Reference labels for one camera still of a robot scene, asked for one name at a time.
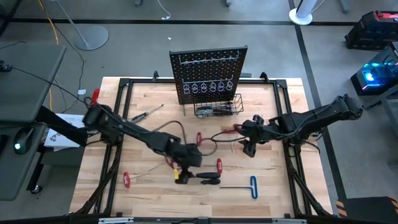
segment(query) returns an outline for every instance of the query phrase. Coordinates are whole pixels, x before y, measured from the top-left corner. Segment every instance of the wooden tabletop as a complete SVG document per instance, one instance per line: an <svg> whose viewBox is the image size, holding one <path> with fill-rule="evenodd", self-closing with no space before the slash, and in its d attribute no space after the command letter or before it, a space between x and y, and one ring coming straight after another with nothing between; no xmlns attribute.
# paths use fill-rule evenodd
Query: wooden tabletop
<svg viewBox="0 0 398 224"><path fill-rule="evenodd" d="M308 110L307 101L300 78L286 79L293 111ZM104 77L99 94L99 103L114 106L118 91L118 77ZM164 104L164 106L141 121L138 125L151 130L170 120L178 120L185 127L187 141L195 142L197 132L203 137L241 124L253 115L259 114L267 120L277 116L275 99L271 85L241 84L236 91L242 94L244 112L239 115L197 118L192 106L178 104L174 84L135 83L132 88L128 118ZM126 90L121 100L123 112ZM182 137L176 124L166 126L161 131ZM220 136L220 139L234 139L238 134ZM88 140L95 141L99 136ZM70 211L81 208L98 186L106 145L92 144L85 149ZM213 145L203 142L201 152L210 152ZM237 142L219 143L218 150L211 156L203 157L200 168L192 167L193 173L216 172L216 160L223 161L220 186L249 186L250 176L257 177L258 199L252 199L247 189L220 189L218 185L201 185L200 179L190 179L187 185L174 183L173 170L167 166L164 157L153 153L145 144L126 136L118 172L112 213L123 212L133 217L283 217L293 216L289 183L287 179L284 152L280 141L257 145L254 158L242 152L243 146ZM302 162L308 188L323 208L331 212L331 204L318 151L309 145L302 146ZM125 188L123 172L129 172L131 186ZM303 209L301 191L297 195ZM102 209L106 204L107 190L104 192Z"/></svg>

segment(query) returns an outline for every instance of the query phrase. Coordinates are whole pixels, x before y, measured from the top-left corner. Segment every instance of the blue t-handle hex key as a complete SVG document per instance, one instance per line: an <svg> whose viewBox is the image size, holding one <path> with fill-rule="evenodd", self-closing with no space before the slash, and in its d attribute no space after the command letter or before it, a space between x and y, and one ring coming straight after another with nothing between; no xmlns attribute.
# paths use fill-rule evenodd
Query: blue t-handle hex key
<svg viewBox="0 0 398 224"><path fill-rule="evenodd" d="M259 194L257 192L257 179L255 176L250 177L250 187L220 187L224 189L250 189L251 190L251 197L253 199L257 199Z"/></svg>

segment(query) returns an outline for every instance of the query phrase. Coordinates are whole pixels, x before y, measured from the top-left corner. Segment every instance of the floor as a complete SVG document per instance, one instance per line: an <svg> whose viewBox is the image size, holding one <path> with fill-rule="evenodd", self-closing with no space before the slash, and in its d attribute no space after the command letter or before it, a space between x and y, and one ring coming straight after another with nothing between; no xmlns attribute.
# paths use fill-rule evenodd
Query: floor
<svg viewBox="0 0 398 224"><path fill-rule="evenodd" d="M44 1L53 18L64 19L58 6ZM288 0L233 0L230 8L222 1L167 0L164 7L172 20L204 21L289 21ZM61 1L73 19L134 19L159 20L166 16L156 0L144 0L135 7L132 0L69 0ZM372 10L398 10L394 0L350 0L351 11L343 14L338 0L327 0L313 13L317 22L356 22ZM23 1L15 18L44 18L35 1ZM69 40L76 37L70 24L57 24ZM84 29L88 24L78 24ZM348 50L344 36L350 26L305 26L300 30L304 46L299 46L296 27L292 25L188 25L188 24L104 24L109 40L102 48L80 52L85 59L81 89L91 96L106 76L152 76L154 70L161 77L171 77L169 51L238 47L249 50L243 72L258 77L266 72L270 77L302 78L310 108L327 104L336 95L348 93L357 98L349 82L350 76L377 52ZM3 42L23 40L30 44L54 44L49 24L12 22L0 37ZM67 90L77 93L81 61L68 47L57 74L57 80ZM310 68L304 66L308 53ZM55 111L64 104L60 92L53 89ZM68 105L73 98L65 95ZM75 105L69 113L84 114L83 105ZM357 121L337 122L329 133L348 198L391 195L398 198L398 170L387 162L398 158L396 136L381 108L365 111ZM337 199L323 140L318 143L331 201ZM77 167L46 167L40 178L45 190L31 195L21 190L17 200L0 202L0 219L47 217L68 212Z"/></svg>

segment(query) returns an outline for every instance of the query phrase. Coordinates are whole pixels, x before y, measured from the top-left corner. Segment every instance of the wire basket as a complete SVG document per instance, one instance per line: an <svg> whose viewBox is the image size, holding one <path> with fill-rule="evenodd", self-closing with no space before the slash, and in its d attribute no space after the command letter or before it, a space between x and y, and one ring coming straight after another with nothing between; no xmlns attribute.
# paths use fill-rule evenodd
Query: wire basket
<svg viewBox="0 0 398 224"><path fill-rule="evenodd" d="M243 111L242 95L239 93L235 94L231 101L194 103L193 110L198 118L204 118L207 116L238 115Z"/></svg>

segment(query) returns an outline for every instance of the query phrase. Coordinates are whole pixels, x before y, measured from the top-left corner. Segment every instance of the pegboard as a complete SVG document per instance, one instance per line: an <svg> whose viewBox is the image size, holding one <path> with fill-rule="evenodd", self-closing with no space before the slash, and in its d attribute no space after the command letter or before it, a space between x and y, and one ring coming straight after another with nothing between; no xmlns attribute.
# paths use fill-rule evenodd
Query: pegboard
<svg viewBox="0 0 398 224"><path fill-rule="evenodd" d="M232 100L248 47L170 52L178 103Z"/></svg>

